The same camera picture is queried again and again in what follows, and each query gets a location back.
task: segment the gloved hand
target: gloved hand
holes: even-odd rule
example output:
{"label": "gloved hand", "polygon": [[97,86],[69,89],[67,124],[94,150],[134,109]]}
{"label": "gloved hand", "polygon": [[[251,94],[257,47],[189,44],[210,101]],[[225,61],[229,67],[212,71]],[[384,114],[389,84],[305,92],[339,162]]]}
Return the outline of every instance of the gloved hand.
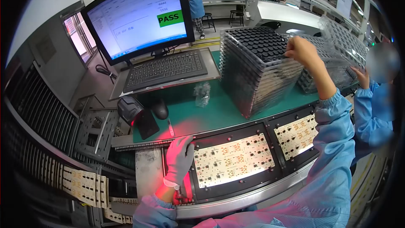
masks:
{"label": "gloved hand", "polygon": [[192,140],[193,136],[182,136],[170,144],[166,155],[169,168],[165,180],[181,185],[193,162],[194,144],[189,145]]}

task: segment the white paper sign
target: white paper sign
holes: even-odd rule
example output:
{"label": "white paper sign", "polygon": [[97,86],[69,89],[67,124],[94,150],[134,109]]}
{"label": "white paper sign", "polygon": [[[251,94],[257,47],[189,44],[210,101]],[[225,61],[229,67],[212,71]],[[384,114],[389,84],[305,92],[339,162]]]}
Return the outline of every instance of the white paper sign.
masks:
{"label": "white paper sign", "polygon": [[347,19],[350,17],[352,2],[352,0],[337,0],[336,9]]}

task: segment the stacked pcb trays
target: stacked pcb trays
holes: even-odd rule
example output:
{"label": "stacked pcb trays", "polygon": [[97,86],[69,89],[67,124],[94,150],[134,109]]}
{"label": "stacked pcb trays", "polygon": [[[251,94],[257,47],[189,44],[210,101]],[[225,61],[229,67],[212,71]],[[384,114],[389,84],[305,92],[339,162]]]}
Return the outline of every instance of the stacked pcb trays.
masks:
{"label": "stacked pcb trays", "polygon": [[369,48],[364,43],[325,15],[320,18],[318,24],[332,56],[344,59],[356,68],[365,69]]}
{"label": "stacked pcb trays", "polygon": [[[297,35],[307,39],[316,47],[319,57],[325,63],[329,76],[331,76],[331,79],[337,88],[344,89],[346,87],[350,87],[357,81],[356,74],[352,71],[352,69],[349,68],[351,64],[341,57],[331,55],[331,53],[325,48],[323,38],[304,34]],[[315,82],[311,74],[306,69],[302,70],[301,76],[298,78],[297,83],[306,93],[317,92]]]}
{"label": "stacked pcb trays", "polygon": [[245,118],[280,102],[303,66],[286,58],[287,39],[268,27],[221,30],[221,85]]}

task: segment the plaid pants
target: plaid pants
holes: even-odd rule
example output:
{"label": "plaid pants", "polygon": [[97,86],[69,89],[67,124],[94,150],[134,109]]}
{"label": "plaid pants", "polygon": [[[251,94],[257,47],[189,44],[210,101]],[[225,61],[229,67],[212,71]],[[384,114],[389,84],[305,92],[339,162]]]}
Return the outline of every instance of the plaid pants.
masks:
{"label": "plaid pants", "polygon": [[197,32],[199,32],[201,35],[204,34],[204,28],[203,28],[203,18],[196,18],[196,19],[191,19],[194,23],[194,26],[197,29]]}

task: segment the black stool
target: black stool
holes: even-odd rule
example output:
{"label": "black stool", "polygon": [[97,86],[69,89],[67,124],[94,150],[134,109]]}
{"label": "black stool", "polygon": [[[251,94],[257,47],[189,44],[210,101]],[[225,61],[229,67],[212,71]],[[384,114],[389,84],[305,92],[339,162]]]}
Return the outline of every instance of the black stool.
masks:
{"label": "black stool", "polygon": [[214,31],[216,32],[217,30],[215,29],[214,19],[212,18],[211,15],[212,15],[211,13],[206,12],[205,15],[202,17],[202,20],[204,20],[204,17],[206,17],[206,18],[207,18],[207,23],[208,23],[208,27],[205,27],[204,29],[206,29],[206,28],[212,28],[212,27],[213,27],[213,28],[214,28]]}
{"label": "black stool", "polygon": [[243,25],[243,11],[241,10],[230,10],[230,16],[229,16],[229,23],[230,27],[232,27],[232,19],[234,18],[234,15],[236,14],[237,17],[239,17],[239,24],[242,25],[242,27],[244,27]]}

